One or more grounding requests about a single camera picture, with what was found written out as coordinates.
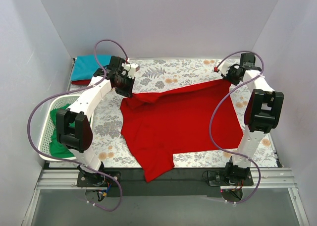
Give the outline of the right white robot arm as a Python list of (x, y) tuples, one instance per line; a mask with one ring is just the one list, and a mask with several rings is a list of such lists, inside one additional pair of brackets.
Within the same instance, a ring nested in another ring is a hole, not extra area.
[(237, 86), (245, 83), (251, 97), (244, 114), (245, 130), (237, 148), (238, 155), (231, 156), (225, 166), (224, 179), (230, 185), (251, 177), (249, 158), (254, 156), (261, 140), (278, 125), (284, 94), (273, 90), (256, 66), (256, 55), (241, 53), (240, 63), (219, 65), (224, 80)]

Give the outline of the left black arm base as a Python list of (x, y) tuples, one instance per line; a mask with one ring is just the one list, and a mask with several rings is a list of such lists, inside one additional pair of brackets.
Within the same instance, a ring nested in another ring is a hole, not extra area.
[(117, 170), (107, 171), (105, 167), (101, 165), (99, 171), (109, 175), (109, 177), (100, 175), (96, 172), (88, 172), (87, 170), (83, 170), (81, 167), (77, 167), (77, 169), (79, 170), (76, 183), (77, 187), (86, 187), (97, 191), (100, 195), (102, 195), (101, 198), (120, 196), (119, 187), (112, 178), (120, 182), (121, 172)]

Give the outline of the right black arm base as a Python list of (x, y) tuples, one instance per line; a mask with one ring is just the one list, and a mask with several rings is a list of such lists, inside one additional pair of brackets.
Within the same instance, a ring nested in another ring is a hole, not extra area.
[(240, 168), (228, 162), (225, 168), (215, 168), (202, 173), (203, 180), (211, 187), (228, 186), (221, 189), (221, 196), (231, 202), (239, 202), (243, 198), (243, 186), (253, 186), (250, 168)]

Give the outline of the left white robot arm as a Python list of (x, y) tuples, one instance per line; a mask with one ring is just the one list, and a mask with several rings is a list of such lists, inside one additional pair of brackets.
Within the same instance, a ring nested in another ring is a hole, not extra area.
[(108, 65), (98, 68), (79, 98), (66, 109), (56, 113), (56, 139), (76, 157), (80, 168), (89, 172), (88, 180), (94, 186), (105, 182), (105, 173), (100, 171), (102, 162), (91, 144), (93, 132), (90, 120), (100, 101), (112, 89), (124, 97), (132, 97), (135, 74), (139, 65), (118, 56), (112, 56)]

